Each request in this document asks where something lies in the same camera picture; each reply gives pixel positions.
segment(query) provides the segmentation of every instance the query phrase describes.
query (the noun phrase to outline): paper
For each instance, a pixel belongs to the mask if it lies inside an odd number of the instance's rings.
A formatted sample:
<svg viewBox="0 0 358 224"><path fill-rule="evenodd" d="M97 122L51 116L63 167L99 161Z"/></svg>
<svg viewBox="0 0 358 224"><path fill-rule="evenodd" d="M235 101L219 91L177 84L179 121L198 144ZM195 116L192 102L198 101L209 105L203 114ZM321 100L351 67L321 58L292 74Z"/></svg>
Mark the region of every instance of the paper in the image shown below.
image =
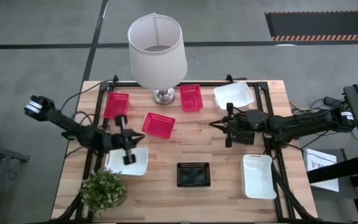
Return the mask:
<svg viewBox="0 0 358 224"><path fill-rule="evenodd" d="M315 150L312 150L312 149L306 149L305 151L308 153L308 154L305 153L305 155L304 155L305 163L306 163L306 170L307 171L319 169L319 168L325 167L325 166L334 165L330 161L333 161L333 162L336 163L336 156L326 154L326 153L323 153L323 152L319 152L319 151L315 151ZM310 185L313 186L313 187L319 187L319 188L322 188L322 189L332 190L334 192L339 192L338 179L322 181L322 182L313 183L313 184L310 184Z"/></svg>

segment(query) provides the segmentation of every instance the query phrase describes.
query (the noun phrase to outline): black tray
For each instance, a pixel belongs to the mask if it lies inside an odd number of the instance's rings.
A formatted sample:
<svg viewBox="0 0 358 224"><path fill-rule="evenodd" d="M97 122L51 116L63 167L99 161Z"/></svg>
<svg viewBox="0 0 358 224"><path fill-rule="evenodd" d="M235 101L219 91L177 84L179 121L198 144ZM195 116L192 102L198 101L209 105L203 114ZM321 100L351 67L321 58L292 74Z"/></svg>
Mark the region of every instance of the black tray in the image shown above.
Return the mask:
<svg viewBox="0 0 358 224"><path fill-rule="evenodd" d="M178 163L178 187L210 187L209 173L207 162Z"/></svg>

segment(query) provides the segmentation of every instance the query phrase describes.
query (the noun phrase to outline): white lampshade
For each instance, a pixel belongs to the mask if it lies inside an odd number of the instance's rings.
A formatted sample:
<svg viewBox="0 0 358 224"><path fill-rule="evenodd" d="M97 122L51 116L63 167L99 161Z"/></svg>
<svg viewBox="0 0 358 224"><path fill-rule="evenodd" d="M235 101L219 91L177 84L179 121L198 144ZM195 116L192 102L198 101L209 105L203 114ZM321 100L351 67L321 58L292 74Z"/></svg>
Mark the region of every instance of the white lampshade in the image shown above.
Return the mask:
<svg viewBox="0 0 358 224"><path fill-rule="evenodd" d="M144 88L167 90L187 73L183 35L179 23L156 13L136 20L128 30L131 70Z"/></svg>

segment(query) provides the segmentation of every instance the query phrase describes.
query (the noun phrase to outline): lamp base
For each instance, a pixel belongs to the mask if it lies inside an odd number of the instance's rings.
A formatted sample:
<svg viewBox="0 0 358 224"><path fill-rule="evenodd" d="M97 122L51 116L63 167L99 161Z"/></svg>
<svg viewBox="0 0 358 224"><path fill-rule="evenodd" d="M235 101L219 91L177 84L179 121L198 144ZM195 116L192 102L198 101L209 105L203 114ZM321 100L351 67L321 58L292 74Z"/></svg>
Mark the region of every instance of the lamp base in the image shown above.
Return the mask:
<svg viewBox="0 0 358 224"><path fill-rule="evenodd" d="M154 102L158 105L169 105L175 99L175 90L173 88L167 90L154 90L153 98Z"/></svg>

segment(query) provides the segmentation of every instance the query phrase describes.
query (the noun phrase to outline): white plate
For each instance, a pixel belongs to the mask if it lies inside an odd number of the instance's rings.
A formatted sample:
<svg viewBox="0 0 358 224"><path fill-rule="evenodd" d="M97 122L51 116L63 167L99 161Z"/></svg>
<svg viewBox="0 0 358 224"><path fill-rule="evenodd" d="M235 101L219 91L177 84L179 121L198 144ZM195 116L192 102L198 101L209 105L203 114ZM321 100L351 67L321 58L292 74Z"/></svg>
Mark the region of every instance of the white plate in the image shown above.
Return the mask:
<svg viewBox="0 0 358 224"><path fill-rule="evenodd" d="M107 155L105 168L111 169L113 172L121 172L125 175L144 175L147 170L147 163L149 161L149 149L146 147L138 147L132 149L132 154L135 154L136 162L129 165L124 165L125 151L123 149L112 150Z"/></svg>
<svg viewBox="0 0 358 224"><path fill-rule="evenodd" d="M254 96L246 82L237 82L214 89L216 103L221 110L226 110L227 103L233 103L236 108L248 106L254 102Z"/></svg>
<svg viewBox="0 0 358 224"><path fill-rule="evenodd" d="M242 193L248 198L275 199L272 158L266 155L245 155L241 162Z"/></svg>

